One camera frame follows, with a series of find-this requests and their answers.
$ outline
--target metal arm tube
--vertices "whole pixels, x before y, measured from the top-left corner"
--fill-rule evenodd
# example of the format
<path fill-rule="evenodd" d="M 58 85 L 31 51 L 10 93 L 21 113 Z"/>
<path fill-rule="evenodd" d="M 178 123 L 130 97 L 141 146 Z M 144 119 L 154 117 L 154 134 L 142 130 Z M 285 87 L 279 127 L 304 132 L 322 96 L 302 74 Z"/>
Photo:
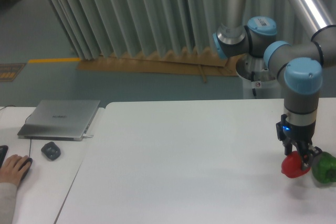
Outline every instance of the metal arm tube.
<path fill-rule="evenodd" d="M 222 0 L 222 24 L 217 30 L 218 39 L 228 45 L 241 42 L 246 35 L 243 15 L 246 0 Z"/>
<path fill-rule="evenodd" d="M 289 2 L 310 37 L 320 29 L 335 24 L 321 0 L 289 0 Z"/>

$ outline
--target laptop logo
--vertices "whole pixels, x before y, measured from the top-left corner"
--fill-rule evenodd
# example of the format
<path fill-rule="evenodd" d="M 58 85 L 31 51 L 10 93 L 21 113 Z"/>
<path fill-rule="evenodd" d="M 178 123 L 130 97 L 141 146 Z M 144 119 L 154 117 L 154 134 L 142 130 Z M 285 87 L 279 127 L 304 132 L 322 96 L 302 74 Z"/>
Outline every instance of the laptop logo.
<path fill-rule="evenodd" d="M 67 118 L 66 115 L 53 115 L 52 118 Z"/>

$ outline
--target vertical blinds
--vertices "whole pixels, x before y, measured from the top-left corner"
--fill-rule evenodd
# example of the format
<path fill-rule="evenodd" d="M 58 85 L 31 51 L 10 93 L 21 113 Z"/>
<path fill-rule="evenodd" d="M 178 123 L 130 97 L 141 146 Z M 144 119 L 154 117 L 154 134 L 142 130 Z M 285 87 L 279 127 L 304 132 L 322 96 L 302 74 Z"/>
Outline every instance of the vertical blinds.
<path fill-rule="evenodd" d="M 336 0 L 324 0 L 336 18 Z M 220 25 L 222 0 L 49 0 L 81 59 L 114 53 L 132 57 L 182 49 L 215 52 L 212 33 Z M 247 0 L 244 24 L 253 16 L 278 24 L 278 39 L 308 40 L 287 0 Z"/>

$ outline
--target sleeve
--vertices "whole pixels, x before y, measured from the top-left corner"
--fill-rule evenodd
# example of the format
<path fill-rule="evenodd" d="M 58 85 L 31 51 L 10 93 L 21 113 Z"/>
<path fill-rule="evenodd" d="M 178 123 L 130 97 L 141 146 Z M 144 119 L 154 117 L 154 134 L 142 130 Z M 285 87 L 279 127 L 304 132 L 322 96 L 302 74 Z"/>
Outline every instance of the sleeve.
<path fill-rule="evenodd" d="M 0 224 L 11 224 L 16 203 L 16 185 L 0 183 Z"/>

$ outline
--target person's arm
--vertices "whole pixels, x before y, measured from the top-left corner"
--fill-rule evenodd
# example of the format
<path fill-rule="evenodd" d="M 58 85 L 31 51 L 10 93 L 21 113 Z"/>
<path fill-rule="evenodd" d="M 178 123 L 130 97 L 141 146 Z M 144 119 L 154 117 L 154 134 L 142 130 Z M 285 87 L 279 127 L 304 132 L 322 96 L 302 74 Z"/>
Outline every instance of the person's arm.
<path fill-rule="evenodd" d="M 17 187 L 31 165 L 28 162 L 19 170 L 27 158 L 13 155 L 0 168 L 0 224 L 11 224 L 13 221 Z"/>

